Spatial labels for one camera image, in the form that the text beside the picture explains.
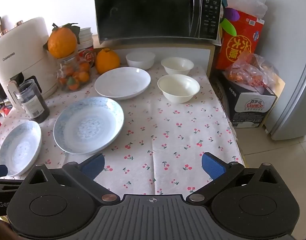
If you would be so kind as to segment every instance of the bottle label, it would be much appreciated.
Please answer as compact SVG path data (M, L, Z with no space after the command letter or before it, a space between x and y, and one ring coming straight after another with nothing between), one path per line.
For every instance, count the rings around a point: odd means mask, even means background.
M36 95L32 99L28 100L26 103L22 103L22 106L29 118L31 119L38 117L41 113L45 111Z

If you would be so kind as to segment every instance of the dark bottle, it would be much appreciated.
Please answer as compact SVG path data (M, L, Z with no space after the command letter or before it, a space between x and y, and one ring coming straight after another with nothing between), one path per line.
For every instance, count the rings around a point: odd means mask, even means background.
M41 123L49 116L49 108L46 105L40 91L34 81L29 79L23 82L15 94L19 103L32 121Z

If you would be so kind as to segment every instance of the tiled floor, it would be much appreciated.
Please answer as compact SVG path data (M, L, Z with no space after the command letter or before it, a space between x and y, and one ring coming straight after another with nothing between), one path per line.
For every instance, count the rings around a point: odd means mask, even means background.
M297 240L306 238L306 136L273 141L264 128L236 129L246 166L258 168L272 163L300 206L300 218L293 231Z

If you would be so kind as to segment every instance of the crosshair mark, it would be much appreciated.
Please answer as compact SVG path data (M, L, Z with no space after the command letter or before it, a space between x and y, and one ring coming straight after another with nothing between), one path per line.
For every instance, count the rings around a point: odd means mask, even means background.
M151 203L155 203L156 201L158 201L158 199L156 199L156 198L150 198L150 199L148 199L148 201L150 201Z

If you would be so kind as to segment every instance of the table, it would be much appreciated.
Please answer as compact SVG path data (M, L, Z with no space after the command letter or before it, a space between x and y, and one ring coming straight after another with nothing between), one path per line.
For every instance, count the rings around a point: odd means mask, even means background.
M212 180L201 167L203 152L211 152L225 162L243 163L226 115L202 68L191 70L189 76L199 82L201 89L184 104L170 103L157 87L157 80L166 75L160 64L148 72L152 79L149 88L135 98L119 101L125 115L124 126L117 139L102 151L105 168L96 182L120 197L183 194L185 198ZM90 84L80 91L58 90L46 100L50 116L40 124L42 148L36 164L59 168L68 159L80 161L56 145L53 127L70 103L98 96L93 87L97 77L94 74ZM12 109L0 128L0 147L14 127L28 120L26 114ZM22 179L26 174L13 179Z

